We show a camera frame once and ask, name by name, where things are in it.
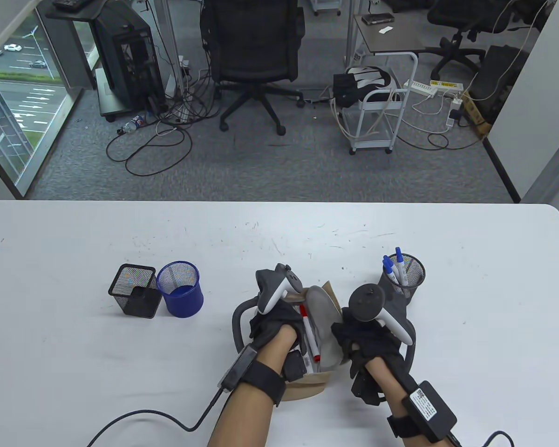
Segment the person's left hand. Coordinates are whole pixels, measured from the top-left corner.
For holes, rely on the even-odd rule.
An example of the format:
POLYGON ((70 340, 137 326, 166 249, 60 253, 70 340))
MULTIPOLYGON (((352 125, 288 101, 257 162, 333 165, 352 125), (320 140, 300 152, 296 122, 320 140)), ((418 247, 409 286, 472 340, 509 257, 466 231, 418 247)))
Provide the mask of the person's left hand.
POLYGON ((304 319, 295 306, 281 299, 267 314, 256 313, 250 321, 251 345, 259 351, 279 334, 283 326, 290 326, 296 332, 296 340, 282 366, 285 381, 295 382, 307 373, 304 362, 307 353, 304 319))

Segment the person's right hand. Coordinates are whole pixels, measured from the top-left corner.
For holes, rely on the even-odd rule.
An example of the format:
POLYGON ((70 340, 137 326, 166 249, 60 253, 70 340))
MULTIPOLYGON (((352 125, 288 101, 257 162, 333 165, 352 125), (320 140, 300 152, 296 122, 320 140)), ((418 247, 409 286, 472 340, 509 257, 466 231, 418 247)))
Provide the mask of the person's right hand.
POLYGON ((378 406, 386 401, 386 398, 382 397, 382 388, 367 370, 367 364, 375 358, 381 358, 386 362, 388 370, 407 372, 405 359, 400 352, 402 343, 386 326, 381 326, 376 320, 357 320, 350 307, 343 307, 341 311, 342 321, 333 323, 331 332, 345 359, 351 362, 351 392, 365 404, 378 406))

